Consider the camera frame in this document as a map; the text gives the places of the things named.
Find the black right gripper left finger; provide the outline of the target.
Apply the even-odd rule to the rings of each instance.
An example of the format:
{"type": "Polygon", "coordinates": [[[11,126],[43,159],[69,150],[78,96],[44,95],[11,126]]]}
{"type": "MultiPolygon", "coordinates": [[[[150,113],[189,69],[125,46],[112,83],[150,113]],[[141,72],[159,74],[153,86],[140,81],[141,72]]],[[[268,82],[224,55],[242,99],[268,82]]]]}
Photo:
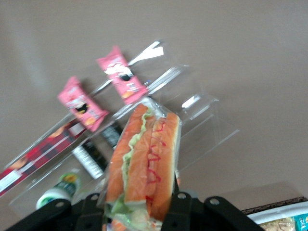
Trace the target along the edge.
{"type": "Polygon", "coordinates": [[[93,193],[72,205],[65,199],[56,199],[36,210],[8,231],[102,231],[103,210],[97,207],[99,194],[93,193]]]}

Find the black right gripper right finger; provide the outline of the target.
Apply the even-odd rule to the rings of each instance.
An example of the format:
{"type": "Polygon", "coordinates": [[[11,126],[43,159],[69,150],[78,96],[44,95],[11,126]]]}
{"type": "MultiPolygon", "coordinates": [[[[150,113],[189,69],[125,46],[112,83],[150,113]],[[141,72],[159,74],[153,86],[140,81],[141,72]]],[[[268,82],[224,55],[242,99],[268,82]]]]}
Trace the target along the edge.
{"type": "Polygon", "coordinates": [[[263,229],[223,197],[212,196],[201,202],[186,192],[176,192],[172,196],[162,230],[261,231],[263,229]]]}

